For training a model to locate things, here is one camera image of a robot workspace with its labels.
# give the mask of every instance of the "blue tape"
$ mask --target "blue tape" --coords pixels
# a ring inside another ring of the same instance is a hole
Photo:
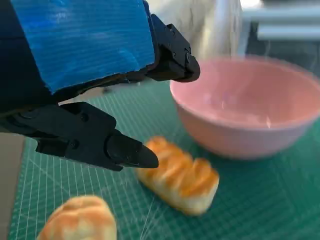
[[[142,0],[11,0],[42,80],[57,90],[155,62]]]

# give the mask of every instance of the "pastry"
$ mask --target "pastry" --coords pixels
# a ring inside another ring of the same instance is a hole
[[[173,208],[201,215],[210,207],[219,185],[219,174],[204,158],[184,152],[164,137],[145,144],[158,157],[158,168],[137,168],[138,179]]]
[[[70,198],[58,207],[37,240],[116,240],[117,226],[108,204],[93,195]]]

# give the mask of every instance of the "pink bowl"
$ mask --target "pink bowl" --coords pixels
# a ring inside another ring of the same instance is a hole
[[[197,81],[171,81],[170,90],[186,130],[218,155],[272,155],[293,144],[320,114],[319,80],[297,66],[247,57],[218,58],[200,68]]]

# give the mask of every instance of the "cutting mat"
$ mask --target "cutting mat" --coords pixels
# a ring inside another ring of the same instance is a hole
[[[68,198],[102,196],[120,240],[320,239],[320,122],[292,148],[259,162],[228,161],[208,153],[182,127],[169,85],[145,83],[90,99],[115,116],[118,129],[146,141],[164,135],[220,173],[209,211],[187,217],[137,182],[133,170],[112,172],[35,153],[27,140],[8,239],[34,240]]]

